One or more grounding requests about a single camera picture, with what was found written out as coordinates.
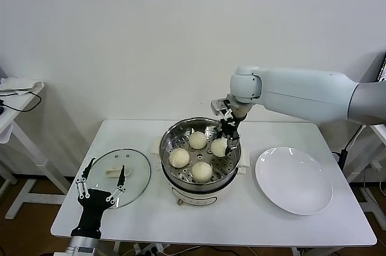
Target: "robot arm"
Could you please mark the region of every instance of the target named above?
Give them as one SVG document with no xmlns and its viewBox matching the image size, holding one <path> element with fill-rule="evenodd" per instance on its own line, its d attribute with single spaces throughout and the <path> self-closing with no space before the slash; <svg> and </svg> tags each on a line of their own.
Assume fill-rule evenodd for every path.
<svg viewBox="0 0 386 256">
<path fill-rule="evenodd" d="M 386 123 L 386 81 L 356 83 L 337 72 L 243 66 L 230 79 L 230 94 L 212 101 L 212 109 L 234 126 L 255 104 L 313 122 L 378 125 Z"/>
</svg>

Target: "black cable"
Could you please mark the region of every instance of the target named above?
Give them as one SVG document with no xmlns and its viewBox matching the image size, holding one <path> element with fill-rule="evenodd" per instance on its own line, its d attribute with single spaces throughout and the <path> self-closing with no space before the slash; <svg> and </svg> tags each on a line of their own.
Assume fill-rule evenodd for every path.
<svg viewBox="0 0 386 256">
<path fill-rule="evenodd" d="M 10 108 L 12 110 L 20 111 L 21 113 L 27 113 L 27 112 L 35 109 L 42 102 L 42 98 L 39 95 L 37 95 L 37 94 L 35 94 L 33 92 L 28 92 L 28 93 L 30 93 L 30 94 L 34 95 L 35 97 L 39 98 L 38 103 L 36 105 L 34 105 L 33 107 L 31 107 L 29 110 L 18 110 L 17 108 L 10 107 L 9 105 L 6 105 L 4 103 L 0 103 L 0 105 L 3 106 L 3 107 L 8 107 L 8 108 Z"/>
<path fill-rule="evenodd" d="M 233 251 L 233 250 L 221 250 L 221 249 L 218 249 L 216 247 L 213 247 L 213 246 L 207 246 L 207 247 L 210 247 L 216 251 L 219 251 L 219 252 L 229 252 L 229 253 L 233 253 L 235 254 L 236 256 L 240 256 L 240 254 L 238 254 L 237 252 Z"/>
<path fill-rule="evenodd" d="M 355 139 L 355 137 L 362 131 L 362 125 L 356 130 L 355 134 L 351 137 L 347 145 L 342 149 L 340 152 L 332 152 L 333 154 L 337 154 L 339 156 L 338 159 L 338 166 L 340 167 L 341 170 L 344 168 L 344 164 L 346 163 L 346 158 L 347 155 L 349 154 L 347 148 L 351 144 L 351 142 Z"/>
<path fill-rule="evenodd" d="M 10 93 L 9 95 L 0 95 L 0 96 L 11 96 L 11 95 L 19 95 L 18 93 Z"/>
<path fill-rule="evenodd" d="M 10 89 L 8 91 L 12 91 L 12 92 L 27 92 L 29 91 L 31 88 L 28 88 L 28 89 Z"/>
<path fill-rule="evenodd" d="M 349 140 L 349 142 L 347 143 L 347 145 L 344 147 L 344 149 L 347 149 L 349 147 L 349 144 L 352 142 L 352 140 L 356 137 L 356 135 L 359 133 L 359 131 L 361 130 L 362 126 L 360 126 L 357 131 L 355 132 L 355 134 L 351 137 L 351 139 Z"/>
</svg>

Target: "wooden floor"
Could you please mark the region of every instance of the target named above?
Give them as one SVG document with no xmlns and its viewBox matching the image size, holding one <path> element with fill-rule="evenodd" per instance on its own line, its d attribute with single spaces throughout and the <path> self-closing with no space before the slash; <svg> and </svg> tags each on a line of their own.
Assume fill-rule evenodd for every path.
<svg viewBox="0 0 386 256">
<path fill-rule="evenodd" d="M 6 256 L 39 256 L 44 253 L 63 252 L 68 239 L 56 238 L 50 234 L 52 222 L 59 211 L 58 205 L 24 204 L 15 220 L 5 220 L 4 216 L 22 188 L 25 180 L 20 180 L 15 186 L 10 186 L 0 199 L 0 247 Z M 377 188 L 371 188 L 379 205 L 386 212 L 386 197 L 381 195 Z M 47 180 L 39 180 L 34 187 L 35 193 L 59 193 L 59 191 Z M 354 189 L 359 201 L 362 197 Z M 371 213 L 366 214 L 377 237 L 386 243 L 386 231 L 382 231 Z M 119 250 L 122 255 L 125 251 L 132 249 L 132 243 L 123 243 Z M 189 246 L 172 245 L 166 249 L 167 254 L 176 253 Z M 245 247 L 217 247 L 218 249 L 233 250 L 240 256 L 253 256 L 252 252 Z M 289 248 L 253 248 L 258 256 L 290 256 Z M 386 248 L 380 243 L 366 248 L 344 248 L 338 251 L 340 256 L 385 256 Z M 196 251 L 182 253 L 182 256 L 236 256 L 231 252 L 217 252 L 211 248 L 203 247 Z"/>
</svg>

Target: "glass lid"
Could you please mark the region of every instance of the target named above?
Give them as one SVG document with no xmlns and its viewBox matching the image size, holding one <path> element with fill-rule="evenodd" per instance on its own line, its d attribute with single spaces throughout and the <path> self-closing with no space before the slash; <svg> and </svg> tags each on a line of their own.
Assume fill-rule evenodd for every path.
<svg viewBox="0 0 386 256">
<path fill-rule="evenodd" d="M 117 149 L 95 160 L 87 178 L 87 188 L 108 191 L 117 189 L 119 174 L 125 167 L 124 193 L 115 199 L 112 209 L 123 207 L 135 201 L 146 189 L 151 175 L 147 157 L 134 149 Z"/>
</svg>

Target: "white wall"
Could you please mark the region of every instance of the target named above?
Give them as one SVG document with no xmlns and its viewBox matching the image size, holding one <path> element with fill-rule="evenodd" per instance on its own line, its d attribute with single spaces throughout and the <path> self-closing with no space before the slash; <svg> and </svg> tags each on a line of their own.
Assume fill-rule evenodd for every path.
<svg viewBox="0 0 386 256">
<path fill-rule="evenodd" d="M 360 79 L 385 48 L 385 12 L 384 0 L 0 0 L 0 65 L 47 83 L 19 120 L 72 174 L 103 119 L 212 116 L 237 65 Z M 248 119 L 296 120 L 262 107 Z M 36 172 L 12 145 L 13 169 Z"/>
</svg>

